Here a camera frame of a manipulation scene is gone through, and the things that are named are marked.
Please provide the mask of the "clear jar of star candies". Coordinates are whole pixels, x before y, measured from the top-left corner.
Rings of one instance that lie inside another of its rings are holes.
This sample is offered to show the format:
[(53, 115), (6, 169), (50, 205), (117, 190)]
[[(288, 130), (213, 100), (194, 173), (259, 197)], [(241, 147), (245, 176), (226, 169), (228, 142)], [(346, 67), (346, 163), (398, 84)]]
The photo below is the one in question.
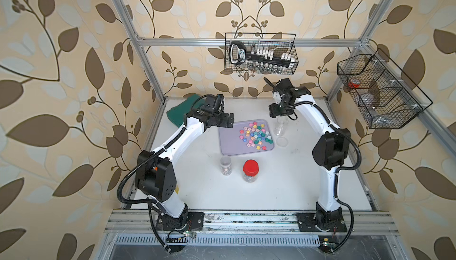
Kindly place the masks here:
[(287, 129), (290, 119), (287, 116), (278, 116), (275, 120), (274, 134), (276, 136), (283, 136)]

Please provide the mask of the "clear jar lid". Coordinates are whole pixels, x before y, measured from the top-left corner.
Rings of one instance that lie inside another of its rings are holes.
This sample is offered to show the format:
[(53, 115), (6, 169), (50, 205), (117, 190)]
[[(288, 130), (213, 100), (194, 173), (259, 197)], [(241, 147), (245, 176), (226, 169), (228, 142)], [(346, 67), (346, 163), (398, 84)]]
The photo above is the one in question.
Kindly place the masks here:
[(277, 138), (276, 144), (277, 144), (277, 146), (284, 148), (284, 147), (288, 146), (289, 142), (288, 142), (287, 138), (281, 136), (281, 137)]

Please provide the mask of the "red lidded clear jar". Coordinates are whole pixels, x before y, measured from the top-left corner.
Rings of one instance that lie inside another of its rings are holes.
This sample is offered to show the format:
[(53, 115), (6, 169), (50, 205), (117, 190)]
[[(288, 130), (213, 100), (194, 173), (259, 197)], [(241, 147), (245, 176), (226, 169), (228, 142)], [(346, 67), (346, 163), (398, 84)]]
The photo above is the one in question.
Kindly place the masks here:
[(246, 182), (254, 182), (260, 172), (260, 167), (255, 160), (247, 160), (243, 165), (243, 178)]

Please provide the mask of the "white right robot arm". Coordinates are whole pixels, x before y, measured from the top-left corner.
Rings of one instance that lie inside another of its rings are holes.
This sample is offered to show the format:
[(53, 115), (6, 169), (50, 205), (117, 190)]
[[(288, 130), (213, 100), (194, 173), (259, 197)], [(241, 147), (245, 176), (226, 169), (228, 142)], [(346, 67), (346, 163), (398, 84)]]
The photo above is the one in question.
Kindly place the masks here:
[(320, 167), (320, 194), (311, 223), (319, 231), (329, 231), (343, 220), (338, 196), (338, 181), (343, 170), (353, 171), (361, 165), (361, 152), (347, 129), (338, 127), (319, 107), (305, 87), (293, 87), (281, 80), (271, 84), (274, 103), (269, 105), (270, 117), (290, 116), (297, 111), (319, 135), (312, 157)]

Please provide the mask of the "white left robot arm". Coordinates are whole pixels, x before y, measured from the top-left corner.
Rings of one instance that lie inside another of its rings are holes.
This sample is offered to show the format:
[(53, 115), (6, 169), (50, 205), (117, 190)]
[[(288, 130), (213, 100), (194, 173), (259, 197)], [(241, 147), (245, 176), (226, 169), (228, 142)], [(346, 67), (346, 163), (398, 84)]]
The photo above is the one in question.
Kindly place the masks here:
[[(184, 116), (182, 126), (164, 144), (152, 152), (143, 151), (140, 154), (137, 166), (119, 183), (116, 192), (118, 200), (130, 205), (147, 204), (171, 230), (188, 228), (188, 206), (175, 192), (177, 179), (174, 164), (208, 128), (232, 128), (234, 121), (233, 113), (191, 110)], [(145, 194), (145, 198), (127, 199), (123, 196), (122, 190), (132, 176), (135, 177), (136, 188)]]

